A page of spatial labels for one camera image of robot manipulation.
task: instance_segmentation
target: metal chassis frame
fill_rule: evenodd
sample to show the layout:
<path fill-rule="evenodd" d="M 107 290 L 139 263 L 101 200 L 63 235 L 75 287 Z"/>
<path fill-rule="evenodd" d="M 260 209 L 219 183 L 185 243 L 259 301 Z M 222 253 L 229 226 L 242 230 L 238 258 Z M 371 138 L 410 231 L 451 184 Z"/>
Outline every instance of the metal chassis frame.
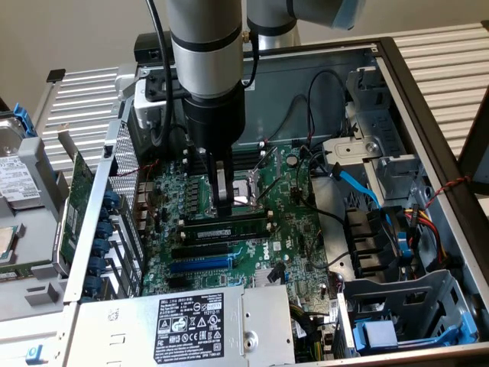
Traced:
<path fill-rule="evenodd" d="M 439 189 L 449 180 L 461 176 L 457 162 L 449 149 L 446 140 L 436 124 L 429 107 L 426 104 L 414 78 L 402 58 L 392 38 L 383 37 L 359 41 L 344 41 L 330 44 L 312 44 L 302 47 L 288 47 L 278 50 L 262 51 L 262 57 L 280 57 L 291 53 L 328 53 L 341 51 L 350 47 L 371 48 L 377 59 L 377 64 L 384 75 L 394 102 L 397 104 L 404 124 L 398 126 L 404 137 L 411 136 L 411 147 L 415 148 L 419 158 L 425 166 L 433 188 Z M 108 141 L 116 139 L 117 135 L 111 135 L 108 131 Z M 94 187 L 105 188 L 108 170 L 112 165 L 113 155 L 103 158 L 100 162 L 96 175 Z M 102 197 L 93 197 L 94 202 L 100 201 Z M 489 238 L 489 222 L 475 196 L 471 193 L 467 184 L 463 183 L 454 187 L 444 195 L 439 196 L 439 204 L 445 213 L 453 234 L 457 240 L 465 262 L 476 282 L 481 298 L 485 304 L 489 304 L 489 258 L 484 258 L 485 239 Z M 54 352 L 53 365 L 66 365 L 73 329 L 76 326 L 78 314 L 79 289 L 86 272 L 89 249 L 91 247 L 93 234 L 84 233 L 80 238 L 76 257 L 72 267 L 71 282 L 66 287 L 64 301 L 66 303 L 63 311 L 63 325 L 57 334 L 57 347 Z M 348 361 L 349 365 L 418 365 L 428 361 L 451 359 L 452 362 L 469 362 L 471 359 L 485 360 L 489 355 L 489 342 L 475 343 L 467 346 L 450 346 L 436 349 L 424 349 L 415 352 L 396 352 L 385 355 L 359 357 Z M 345 360 L 324 361 L 300 364 L 304 367 L 312 366 L 334 366 L 345 365 Z"/>

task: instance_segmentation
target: motherboard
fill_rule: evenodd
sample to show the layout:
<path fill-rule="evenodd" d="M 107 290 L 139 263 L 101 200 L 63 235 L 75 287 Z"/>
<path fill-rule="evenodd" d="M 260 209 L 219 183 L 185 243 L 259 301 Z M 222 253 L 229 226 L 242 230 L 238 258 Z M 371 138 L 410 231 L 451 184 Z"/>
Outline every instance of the motherboard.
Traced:
<path fill-rule="evenodd" d="M 148 181 L 153 189 L 144 191 L 144 202 L 150 216 L 156 215 L 161 224 L 147 221 L 144 240 L 149 260 L 143 295 L 241 284 L 270 286 L 268 276 L 279 267 L 284 269 L 284 279 L 274 284 L 287 286 L 291 302 L 306 311 L 329 311 L 328 295 L 322 291 L 328 276 L 324 270 L 313 268 L 306 258 L 307 247 L 317 262 L 325 261 L 322 241 L 318 240 L 319 218 L 293 198 L 299 148 L 278 146 L 274 154 L 262 161 L 255 174 L 254 189 L 244 188 L 251 181 L 252 169 L 235 172 L 236 202 L 229 220 L 219 220 L 212 213 L 211 188 L 205 170 L 189 175 L 182 162 L 164 165 L 160 172 L 155 170 Z M 307 196 L 306 175 L 307 168 L 303 167 L 299 187 L 303 187 L 304 196 Z M 254 198 L 260 199 L 255 205 L 248 205 L 251 202 L 248 195 L 255 189 Z M 190 256 L 185 254 L 191 251 L 198 254 L 195 250 L 204 245 L 206 251 L 227 253 L 232 263 L 225 268 L 186 271 L 193 260 L 188 260 Z M 219 251 L 219 246 L 228 246 L 227 251 Z"/>

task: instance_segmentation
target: robotic arm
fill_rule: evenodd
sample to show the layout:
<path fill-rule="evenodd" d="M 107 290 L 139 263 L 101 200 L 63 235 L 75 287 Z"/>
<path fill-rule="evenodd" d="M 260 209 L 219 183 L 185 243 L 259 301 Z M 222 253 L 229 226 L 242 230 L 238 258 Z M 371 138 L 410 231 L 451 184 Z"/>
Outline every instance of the robotic arm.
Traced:
<path fill-rule="evenodd" d="M 350 28 L 362 0 L 248 0 L 248 26 L 279 37 L 298 18 Z M 167 0 L 176 70 L 189 135 L 205 148 L 214 207 L 232 213 L 232 145 L 245 129 L 241 0 Z"/>

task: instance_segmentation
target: white wall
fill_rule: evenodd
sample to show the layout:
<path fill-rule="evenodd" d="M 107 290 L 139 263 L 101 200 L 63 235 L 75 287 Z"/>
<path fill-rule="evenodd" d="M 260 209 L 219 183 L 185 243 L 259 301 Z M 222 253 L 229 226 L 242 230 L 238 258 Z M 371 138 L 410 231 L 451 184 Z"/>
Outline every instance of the white wall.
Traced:
<path fill-rule="evenodd" d="M 350 32 L 301 22 L 302 42 L 489 19 L 489 0 L 366 2 Z M 167 24 L 164 1 L 156 3 Z M 0 96 L 10 106 L 19 101 L 34 113 L 50 70 L 88 70 L 132 61 L 137 35 L 152 30 L 144 0 L 2 0 Z"/>

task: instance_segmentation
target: warning label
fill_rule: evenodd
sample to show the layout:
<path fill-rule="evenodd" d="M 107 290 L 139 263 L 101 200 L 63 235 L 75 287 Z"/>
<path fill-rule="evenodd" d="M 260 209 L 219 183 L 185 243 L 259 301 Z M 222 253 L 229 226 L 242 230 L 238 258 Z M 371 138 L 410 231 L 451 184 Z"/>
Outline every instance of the warning label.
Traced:
<path fill-rule="evenodd" d="M 18 157 L 0 158 L 0 194 L 10 203 L 39 197 L 28 168 Z"/>
<path fill-rule="evenodd" d="M 160 300 L 157 364 L 224 357 L 224 294 Z"/>

